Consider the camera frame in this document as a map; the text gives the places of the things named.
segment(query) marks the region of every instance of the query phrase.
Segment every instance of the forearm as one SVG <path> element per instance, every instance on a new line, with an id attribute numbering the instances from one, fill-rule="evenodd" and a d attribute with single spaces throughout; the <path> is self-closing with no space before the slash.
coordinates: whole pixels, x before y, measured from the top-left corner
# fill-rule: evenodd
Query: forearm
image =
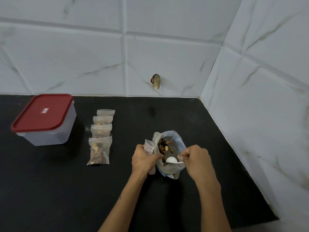
<path id="1" fill-rule="evenodd" d="M 126 232 L 129 229 L 145 177 L 132 173 L 114 208 L 98 232 Z"/>
<path id="2" fill-rule="evenodd" d="M 230 232 L 230 225 L 223 207 L 221 189 L 210 191 L 205 186 L 198 187 L 201 199 L 201 231 Z"/>

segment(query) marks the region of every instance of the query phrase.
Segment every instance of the sticker on wall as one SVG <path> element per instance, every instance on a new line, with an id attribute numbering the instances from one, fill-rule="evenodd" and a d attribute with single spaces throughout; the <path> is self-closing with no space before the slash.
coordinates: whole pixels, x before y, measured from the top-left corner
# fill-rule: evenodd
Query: sticker on wall
<path id="1" fill-rule="evenodd" d="M 159 74 L 154 74 L 150 80 L 152 86 L 156 86 L 157 89 L 160 89 L 160 76 Z"/>

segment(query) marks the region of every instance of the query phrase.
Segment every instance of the tiled wall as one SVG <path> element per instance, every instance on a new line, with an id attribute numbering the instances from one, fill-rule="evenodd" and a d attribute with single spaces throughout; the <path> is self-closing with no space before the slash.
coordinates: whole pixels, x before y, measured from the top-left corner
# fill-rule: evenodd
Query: tiled wall
<path id="1" fill-rule="evenodd" d="M 201 99 L 275 213 L 309 228 L 309 0 L 243 0 Z"/>
<path id="2" fill-rule="evenodd" d="M 240 3 L 0 0 L 0 93 L 199 97 Z"/>

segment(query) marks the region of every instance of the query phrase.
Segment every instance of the translucent plastic box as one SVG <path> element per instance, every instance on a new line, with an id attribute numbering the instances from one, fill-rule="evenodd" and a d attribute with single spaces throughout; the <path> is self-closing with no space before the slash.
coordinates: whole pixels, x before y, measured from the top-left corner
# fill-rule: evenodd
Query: translucent plastic box
<path id="1" fill-rule="evenodd" d="M 35 146 L 65 143 L 76 112 L 70 94 L 35 96 L 11 125 L 11 130 Z"/>

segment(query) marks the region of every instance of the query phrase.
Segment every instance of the left hand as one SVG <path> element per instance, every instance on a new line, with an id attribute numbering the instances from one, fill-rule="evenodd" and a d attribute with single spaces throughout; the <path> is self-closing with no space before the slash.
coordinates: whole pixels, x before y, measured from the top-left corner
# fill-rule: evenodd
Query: left hand
<path id="1" fill-rule="evenodd" d="M 132 156 L 132 174 L 137 173 L 146 178 L 148 172 L 155 166 L 156 162 L 162 158 L 162 154 L 148 155 L 144 151 L 144 145 L 136 146 L 134 155 Z"/>

